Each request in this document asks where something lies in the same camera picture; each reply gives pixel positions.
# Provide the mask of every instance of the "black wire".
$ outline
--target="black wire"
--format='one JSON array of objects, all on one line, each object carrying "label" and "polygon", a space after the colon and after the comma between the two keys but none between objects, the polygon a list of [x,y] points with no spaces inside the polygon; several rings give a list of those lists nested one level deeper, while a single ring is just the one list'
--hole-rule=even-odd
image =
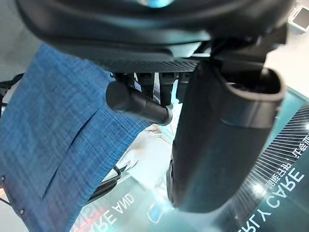
[{"label": "black wire", "polygon": [[108,180],[105,180],[101,183],[101,185],[105,185],[106,183],[109,183],[113,180],[119,180],[120,177],[121,177],[121,171],[119,170],[119,168],[117,166],[114,166],[113,169],[117,172],[117,176],[111,178],[111,179],[108,179]]},{"label": "black wire", "polygon": [[11,206],[11,204],[9,202],[7,202],[6,200],[2,199],[1,197],[0,197],[0,201],[2,201],[4,203],[6,203],[7,205]]}]

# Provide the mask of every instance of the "black plastic housing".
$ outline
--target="black plastic housing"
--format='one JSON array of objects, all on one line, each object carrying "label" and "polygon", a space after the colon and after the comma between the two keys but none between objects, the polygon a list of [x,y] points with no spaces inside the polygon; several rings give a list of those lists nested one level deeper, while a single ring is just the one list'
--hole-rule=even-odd
[{"label": "black plastic housing", "polygon": [[202,62],[191,78],[167,172],[174,206],[206,213],[243,183],[274,125],[285,86],[271,70],[223,77]]}]

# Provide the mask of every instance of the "black cylindrical handle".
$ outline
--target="black cylindrical handle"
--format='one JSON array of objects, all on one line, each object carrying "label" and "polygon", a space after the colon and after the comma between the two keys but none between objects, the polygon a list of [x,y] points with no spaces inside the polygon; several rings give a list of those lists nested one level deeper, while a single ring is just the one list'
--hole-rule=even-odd
[{"label": "black cylindrical handle", "polygon": [[243,183],[272,129],[285,94],[280,78],[227,78],[201,63],[188,84],[172,159],[168,195],[176,208],[220,208]]},{"label": "black cylindrical handle", "polygon": [[136,116],[155,124],[167,125],[172,120],[172,112],[167,107],[120,82],[108,85],[106,102],[115,112]]}]

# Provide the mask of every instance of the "black mechanical part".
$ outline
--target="black mechanical part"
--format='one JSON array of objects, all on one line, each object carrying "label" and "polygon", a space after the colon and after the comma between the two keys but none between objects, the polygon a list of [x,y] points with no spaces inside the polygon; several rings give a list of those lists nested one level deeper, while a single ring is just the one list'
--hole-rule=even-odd
[{"label": "black mechanical part", "polygon": [[117,166],[114,166],[113,169],[117,172],[117,176],[112,177],[108,180],[105,180],[101,185],[96,189],[96,191],[89,198],[87,204],[94,202],[95,200],[103,197],[107,193],[113,190],[117,185],[117,181],[121,178],[121,171]]},{"label": "black mechanical part", "polygon": [[110,109],[159,125],[168,125],[172,120],[172,111],[136,89],[129,88],[123,83],[112,82],[106,90],[106,102]]},{"label": "black mechanical part", "polygon": [[254,41],[286,20],[294,0],[16,0],[21,17],[57,49],[120,73],[191,72],[188,59],[221,38]]},{"label": "black mechanical part", "polygon": [[134,87],[134,73],[113,72],[111,73],[111,77],[115,78],[118,82],[125,83],[127,86]]},{"label": "black mechanical part", "polygon": [[167,172],[176,208],[207,213],[233,196],[254,166],[284,94],[271,70],[222,76],[201,62],[188,84]]},{"label": "black mechanical part", "polygon": [[155,73],[137,73],[141,91],[147,95],[148,98],[154,98]]},{"label": "black mechanical part", "polygon": [[178,73],[164,72],[159,73],[160,81],[160,104],[162,106],[170,105],[173,91],[173,84],[178,76]]},{"label": "black mechanical part", "polygon": [[179,103],[183,103],[185,92],[190,80],[192,73],[190,72],[181,72],[178,77],[178,84],[176,90],[176,98],[179,100]]}]

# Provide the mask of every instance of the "blue fabric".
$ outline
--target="blue fabric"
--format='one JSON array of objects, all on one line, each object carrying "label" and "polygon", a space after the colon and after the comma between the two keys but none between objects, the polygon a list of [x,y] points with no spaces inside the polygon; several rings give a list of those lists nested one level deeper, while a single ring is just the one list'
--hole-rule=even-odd
[{"label": "blue fabric", "polygon": [[1,185],[29,231],[69,231],[101,180],[150,126],[108,108],[110,81],[93,63],[43,45],[9,102],[0,122]]}]

